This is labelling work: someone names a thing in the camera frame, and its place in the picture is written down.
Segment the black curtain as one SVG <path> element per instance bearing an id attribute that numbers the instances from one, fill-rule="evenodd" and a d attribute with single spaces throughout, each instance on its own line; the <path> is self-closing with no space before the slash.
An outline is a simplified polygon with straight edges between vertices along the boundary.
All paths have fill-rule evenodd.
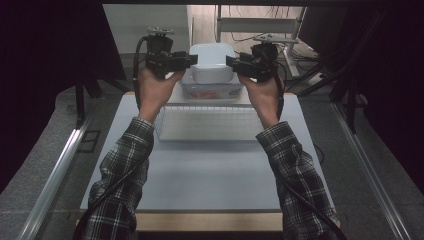
<path id="1" fill-rule="evenodd" d="M 364 115 L 424 194 L 424 0 L 383 3 L 381 22 L 334 94 L 345 94 L 348 81 L 356 81 L 367 100 Z M 335 72 L 352 58 L 373 13 L 365 7 L 309 7 L 300 39 Z"/>
<path id="2" fill-rule="evenodd" d="M 123 80 L 100 0 L 0 0 L 0 193 L 24 163 L 55 109 L 82 80 Z"/>

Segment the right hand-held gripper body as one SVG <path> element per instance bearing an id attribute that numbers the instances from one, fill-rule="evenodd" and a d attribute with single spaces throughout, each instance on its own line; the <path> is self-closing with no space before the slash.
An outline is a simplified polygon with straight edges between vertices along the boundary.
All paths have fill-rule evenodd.
<path id="1" fill-rule="evenodd" d="M 251 63 L 258 70 L 255 79 L 258 82 L 265 82 L 273 77 L 277 70 L 278 45 L 288 46 L 289 44 L 297 44 L 295 39 L 276 37 L 272 34 L 256 36 L 254 41 L 258 41 L 251 47 L 253 59 Z"/>

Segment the white power strip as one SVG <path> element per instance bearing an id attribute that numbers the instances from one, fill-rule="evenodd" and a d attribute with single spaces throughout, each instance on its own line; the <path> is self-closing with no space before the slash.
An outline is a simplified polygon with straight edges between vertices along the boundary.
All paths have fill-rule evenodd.
<path id="1" fill-rule="evenodd" d="M 320 82 L 322 79 L 324 79 L 325 77 L 326 75 L 324 73 L 317 73 L 308 81 L 308 85 L 309 86 L 315 85 L 318 82 Z"/>

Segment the white cabinet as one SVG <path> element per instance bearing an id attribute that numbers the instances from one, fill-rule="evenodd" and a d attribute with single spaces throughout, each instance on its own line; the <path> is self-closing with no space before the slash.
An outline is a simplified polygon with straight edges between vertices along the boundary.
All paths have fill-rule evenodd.
<path id="1" fill-rule="evenodd" d="M 104 4 L 118 52 L 134 53 L 149 28 L 173 30 L 173 51 L 188 51 L 191 45 L 191 10 L 187 5 Z"/>

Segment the black tripod stand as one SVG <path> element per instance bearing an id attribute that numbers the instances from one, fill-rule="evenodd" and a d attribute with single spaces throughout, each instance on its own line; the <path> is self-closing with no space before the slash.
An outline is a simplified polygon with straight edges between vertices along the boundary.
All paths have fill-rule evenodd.
<path id="1" fill-rule="evenodd" d="M 107 84 L 115 87 L 122 92 L 128 92 L 129 88 L 119 83 L 117 79 L 113 79 L 100 70 L 96 70 L 92 67 L 82 68 L 76 77 L 75 84 L 75 100 L 77 110 L 77 121 L 76 128 L 80 129 L 86 121 L 86 111 L 84 102 L 84 93 L 87 92 L 91 98 L 100 98 L 102 96 L 102 90 L 99 80 L 103 80 Z"/>
<path id="2" fill-rule="evenodd" d="M 355 69 L 359 63 L 359 58 L 364 52 L 367 44 L 369 43 L 372 35 L 380 24 L 383 13 L 376 11 L 364 23 L 357 43 L 355 44 L 352 53 L 346 60 L 345 64 L 337 71 L 330 72 L 320 82 L 300 91 L 299 97 L 305 97 L 330 83 L 335 83 L 329 94 L 331 102 L 340 102 L 344 96 L 347 96 L 346 106 L 346 123 L 348 128 L 356 133 L 355 129 L 355 109 L 356 109 L 356 96 L 357 96 L 357 81 L 354 76 Z"/>

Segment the white metal stand frame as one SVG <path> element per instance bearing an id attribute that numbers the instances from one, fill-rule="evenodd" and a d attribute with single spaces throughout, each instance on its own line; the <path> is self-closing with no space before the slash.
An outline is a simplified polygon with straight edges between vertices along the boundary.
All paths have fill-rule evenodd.
<path id="1" fill-rule="evenodd" d="M 294 78 L 299 78 L 300 74 L 293 57 L 293 49 L 299 43 L 298 35 L 304 14 L 305 7 L 286 7 L 286 14 L 279 17 L 277 6 L 271 6 L 269 14 L 264 17 L 253 16 L 231 16 L 231 5 L 227 5 L 228 15 L 223 16 L 222 5 L 216 5 L 215 38 L 221 41 L 223 33 L 252 33 L 257 34 L 255 41 L 265 41 L 284 45 L 283 54 L 290 74 Z"/>

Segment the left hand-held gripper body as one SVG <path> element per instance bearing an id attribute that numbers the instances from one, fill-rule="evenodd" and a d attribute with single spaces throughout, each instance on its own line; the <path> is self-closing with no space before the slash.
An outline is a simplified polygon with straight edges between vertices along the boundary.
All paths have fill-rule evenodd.
<path id="1" fill-rule="evenodd" d="M 172 30 L 164 30 L 159 27 L 148 28 L 145 66 L 159 79 L 164 79 L 167 74 L 161 61 L 171 52 L 173 40 L 167 37 L 167 34 L 172 33 Z"/>

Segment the white square bowl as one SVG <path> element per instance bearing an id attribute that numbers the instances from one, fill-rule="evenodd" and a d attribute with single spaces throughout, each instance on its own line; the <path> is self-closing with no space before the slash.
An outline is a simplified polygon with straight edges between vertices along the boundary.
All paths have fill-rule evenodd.
<path id="1" fill-rule="evenodd" d="M 206 43 L 193 45 L 189 53 L 197 55 L 198 61 L 191 66 L 193 79 L 198 84 L 228 83 L 234 72 L 226 65 L 226 57 L 234 57 L 234 50 L 226 43 Z"/>

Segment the aluminium rail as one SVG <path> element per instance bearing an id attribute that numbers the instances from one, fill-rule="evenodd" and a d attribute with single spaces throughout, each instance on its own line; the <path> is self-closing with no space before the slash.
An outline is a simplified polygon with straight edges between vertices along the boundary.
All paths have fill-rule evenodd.
<path id="1" fill-rule="evenodd" d="M 362 168 L 363 174 L 380 206 L 380 209 L 385 217 L 396 240 L 413 240 L 411 235 L 398 211 L 394 201 L 389 196 L 386 188 L 381 182 L 375 168 L 371 163 L 371 159 L 366 153 L 358 135 L 349 127 L 347 116 L 340 104 L 331 104 L 337 119 L 343 129 L 353 152 Z"/>
<path id="2" fill-rule="evenodd" d="M 16 240 L 35 239 L 91 120 L 92 111 L 78 120 Z"/>

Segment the person's right hand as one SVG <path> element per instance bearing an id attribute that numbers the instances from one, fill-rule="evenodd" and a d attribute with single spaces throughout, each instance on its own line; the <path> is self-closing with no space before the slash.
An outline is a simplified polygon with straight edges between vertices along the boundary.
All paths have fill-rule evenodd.
<path id="1" fill-rule="evenodd" d="M 277 117 L 278 90 L 273 80 L 255 83 L 250 78 L 239 75 L 239 81 L 248 93 L 249 100 L 256 110 L 264 129 L 272 127 L 279 122 Z"/>

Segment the white wire shelf rack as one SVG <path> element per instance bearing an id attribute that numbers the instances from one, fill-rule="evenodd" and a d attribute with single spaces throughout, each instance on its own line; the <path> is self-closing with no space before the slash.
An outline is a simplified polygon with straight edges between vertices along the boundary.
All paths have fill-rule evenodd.
<path id="1" fill-rule="evenodd" d="M 262 130 L 245 87 L 235 100 L 188 100 L 179 83 L 155 125 L 161 141 L 254 141 Z"/>

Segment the person's left hand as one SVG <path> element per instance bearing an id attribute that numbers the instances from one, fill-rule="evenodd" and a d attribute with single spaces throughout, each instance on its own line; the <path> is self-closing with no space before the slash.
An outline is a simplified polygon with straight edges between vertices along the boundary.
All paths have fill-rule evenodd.
<path id="1" fill-rule="evenodd" d="M 142 70 L 139 76 L 140 108 L 138 117 L 154 123 L 160 109 L 168 102 L 175 85 L 184 74 L 184 71 L 178 71 L 167 79 L 159 79 L 151 70 L 147 68 Z"/>

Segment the pale grey table mat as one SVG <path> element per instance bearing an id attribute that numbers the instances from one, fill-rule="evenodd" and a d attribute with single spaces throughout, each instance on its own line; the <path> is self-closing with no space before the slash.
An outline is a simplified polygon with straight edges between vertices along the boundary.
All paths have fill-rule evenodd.
<path id="1" fill-rule="evenodd" d="M 161 141 L 155 125 L 137 210 L 277 211 L 274 175 L 256 135 L 254 141 Z"/>

